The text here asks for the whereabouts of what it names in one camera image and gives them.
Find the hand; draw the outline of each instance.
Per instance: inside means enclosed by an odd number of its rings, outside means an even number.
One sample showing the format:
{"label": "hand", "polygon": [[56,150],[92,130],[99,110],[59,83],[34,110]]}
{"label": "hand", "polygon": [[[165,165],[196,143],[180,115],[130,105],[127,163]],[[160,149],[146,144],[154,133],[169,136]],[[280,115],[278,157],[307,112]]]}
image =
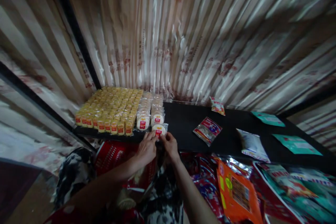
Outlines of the hand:
{"label": "hand", "polygon": [[166,136],[160,134],[160,139],[163,142],[164,148],[168,153],[170,161],[173,164],[179,162],[181,159],[179,152],[177,151],[177,141],[175,137],[170,132],[167,132]]}
{"label": "hand", "polygon": [[139,144],[138,152],[135,155],[137,161],[139,162],[140,168],[148,165],[156,156],[156,146],[155,142],[158,138],[155,136],[155,131],[146,133],[143,140]]}

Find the person's left hand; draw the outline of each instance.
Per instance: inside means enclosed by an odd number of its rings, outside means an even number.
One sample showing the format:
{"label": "person's left hand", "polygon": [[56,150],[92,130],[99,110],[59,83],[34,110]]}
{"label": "person's left hand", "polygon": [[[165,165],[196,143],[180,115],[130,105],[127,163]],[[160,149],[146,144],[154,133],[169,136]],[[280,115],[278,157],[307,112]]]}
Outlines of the person's left hand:
{"label": "person's left hand", "polygon": [[138,152],[135,155],[138,162],[141,162],[141,167],[145,167],[147,164],[152,162],[156,156],[156,146],[155,142],[158,138],[155,136],[155,131],[146,133],[141,141]]}

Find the black table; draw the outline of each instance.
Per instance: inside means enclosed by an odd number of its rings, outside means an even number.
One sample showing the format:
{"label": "black table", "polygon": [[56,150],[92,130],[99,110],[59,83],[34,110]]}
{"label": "black table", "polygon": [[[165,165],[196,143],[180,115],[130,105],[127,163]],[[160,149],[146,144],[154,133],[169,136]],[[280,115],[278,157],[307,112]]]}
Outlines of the black table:
{"label": "black table", "polygon": [[[180,151],[213,152],[220,155],[229,155],[234,158],[252,159],[241,153],[242,144],[236,130],[238,128],[260,136],[262,145],[272,163],[316,168],[326,173],[336,174],[336,156],[285,118],[280,119],[286,127],[278,127],[262,123],[257,117],[247,111],[226,109],[226,116],[222,116],[211,111],[209,107],[178,103],[164,103],[164,107],[166,113],[165,123],[169,124],[168,131],[176,137]],[[210,147],[193,133],[193,130],[205,117],[209,117],[223,128]],[[83,127],[76,127],[74,131],[84,137],[133,143],[139,143],[143,138],[143,133],[138,132],[135,132],[135,135],[132,137],[126,137],[98,133],[95,129]],[[323,156],[293,154],[272,134],[301,137],[323,154]]]}

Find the person's right hand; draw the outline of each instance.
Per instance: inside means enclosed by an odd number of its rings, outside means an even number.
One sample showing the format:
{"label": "person's right hand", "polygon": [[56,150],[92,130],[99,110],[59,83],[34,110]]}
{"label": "person's right hand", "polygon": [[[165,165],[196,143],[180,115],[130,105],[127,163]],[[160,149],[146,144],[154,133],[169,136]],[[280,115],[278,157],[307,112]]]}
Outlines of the person's right hand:
{"label": "person's right hand", "polygon": [[180,155],[177,151],[177,141],[175,137],[170,132],[167,132],[166,136],[160,134],[160,139],[163,142],[164,148],[168,153],[170,161],[173,164],[176,164],[178,161],[180,161]]}

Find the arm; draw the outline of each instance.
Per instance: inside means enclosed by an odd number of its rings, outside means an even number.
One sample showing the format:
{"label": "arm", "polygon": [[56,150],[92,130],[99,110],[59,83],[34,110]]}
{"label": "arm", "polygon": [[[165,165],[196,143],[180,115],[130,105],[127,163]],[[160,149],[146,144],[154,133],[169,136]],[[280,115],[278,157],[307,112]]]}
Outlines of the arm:
{"label": "arm", "polygon": [[167,138],[160,135],[160,139],[168,153],[174,168],[177,185],[182,194],[185,211],[190,223],[205,224],[218,223],[215,214],[212,212],[207,202],[204,200],[193,181],[191,180],[187,169],[182,163],[177,151],[177,142],[171,133],[167,133]]}
{"label": "arm", "polygon": [[145,134],[135,156],[87,184],[66,205],[74,205],[91,220],[105,204],[117,198],[125,181],[155,158],[157,137],[153,132]]}

